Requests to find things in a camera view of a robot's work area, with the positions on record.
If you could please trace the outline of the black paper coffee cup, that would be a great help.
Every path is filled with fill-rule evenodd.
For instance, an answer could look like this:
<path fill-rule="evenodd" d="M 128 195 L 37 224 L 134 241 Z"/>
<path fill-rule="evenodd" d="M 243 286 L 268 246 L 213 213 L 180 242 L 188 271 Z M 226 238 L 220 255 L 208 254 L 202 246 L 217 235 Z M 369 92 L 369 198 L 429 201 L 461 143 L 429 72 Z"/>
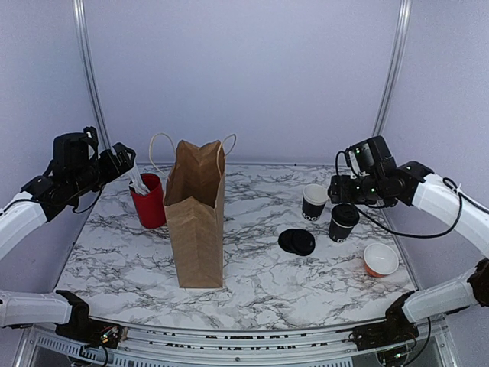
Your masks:
<path fill-rule="evenodd" d="M 331 219 L 329 223 L 329 238 L 335 243 L 343 243 L 351 234 L 353 226 L 345 226 Z"/>

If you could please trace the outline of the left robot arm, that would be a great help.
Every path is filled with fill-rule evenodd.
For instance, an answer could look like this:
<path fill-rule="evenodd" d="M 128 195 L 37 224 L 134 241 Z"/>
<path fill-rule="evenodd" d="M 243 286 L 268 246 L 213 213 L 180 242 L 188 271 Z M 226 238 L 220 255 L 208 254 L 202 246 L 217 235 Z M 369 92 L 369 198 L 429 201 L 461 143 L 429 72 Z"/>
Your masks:
<path fill-rule="evenodd" d="M 56 234 L 45 225 L 69 207 L 80 214 L 80 199 L 87 193 L 101 193 L 105 186 L 134 167 L 136 153 L 121 142 L 103 151 L 95 128 L 55 137 L 53 157 L 47 169 L 28 181 L 1 209 L 1 263 L 14 263 L 1 274 L 1 326 L 21 328 L 52 324 L 56 334 L 89 346 L 116 348 L 122 327 L 114 322 L 94 320 L 89 305 L 71 291 L 52 286 L 29 286 L 29 270 L 20 280 L 18 266 L 38 260 L 60 270 L 67 257 L 55 251 L 74 237 L 74 230 Z"/>

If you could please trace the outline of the black plastic cup lid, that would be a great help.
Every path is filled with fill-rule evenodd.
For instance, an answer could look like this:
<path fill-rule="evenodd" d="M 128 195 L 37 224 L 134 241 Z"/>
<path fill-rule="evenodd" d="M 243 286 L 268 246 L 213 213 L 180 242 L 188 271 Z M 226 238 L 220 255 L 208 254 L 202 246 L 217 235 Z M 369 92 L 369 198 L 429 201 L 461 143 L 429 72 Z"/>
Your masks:
<path fill-rule="evenodd" d="M 358 224 L 360 215 L 355 206 L 348 203 L 341 203 L 332 208 L 332 219 L 339 226 L 353 227 Z"/>

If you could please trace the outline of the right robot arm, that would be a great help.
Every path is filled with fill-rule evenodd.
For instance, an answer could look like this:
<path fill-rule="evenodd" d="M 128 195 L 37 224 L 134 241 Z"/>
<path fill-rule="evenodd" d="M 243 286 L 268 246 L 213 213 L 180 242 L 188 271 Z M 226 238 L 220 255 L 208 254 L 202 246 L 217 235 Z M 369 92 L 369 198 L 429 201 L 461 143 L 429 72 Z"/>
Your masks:
<path fill-rule="evenodd" d="M 344 206 L 355 216 L 360 206 L 414 207 L 446 224 L 443 232 L 415 234 L 415 239 L 437 239 L 451 232 L 469 241 L 483 258 L 476 266 L 421 291 L 398 297 L 385 311 L 384 320 L 357 326 L 351 340 L 366 350 L 403 343 L 419 336 L 417 323 L 439 314 L 457 313 L 469 307 L 488 305 L 488 209 L 469 196 L 448 177 L 441 177 L 418 161 L 397 165 L 380 135 L 356 143 L 337 153 L 345 158 L 350 174 L 336 173 L 328 188 L 334 206 Z"/>

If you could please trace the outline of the brown paper bag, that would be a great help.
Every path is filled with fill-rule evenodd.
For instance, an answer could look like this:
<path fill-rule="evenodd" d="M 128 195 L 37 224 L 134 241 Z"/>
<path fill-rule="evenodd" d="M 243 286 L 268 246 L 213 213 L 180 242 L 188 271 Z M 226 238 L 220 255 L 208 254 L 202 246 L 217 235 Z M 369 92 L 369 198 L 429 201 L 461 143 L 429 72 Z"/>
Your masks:
<path fill-rule="evenodd" d="M 221 141 L 172 144 L 175 161 L 166 175 L 163 205 L 181 288 L 223 287 L 225 149 Z"/>

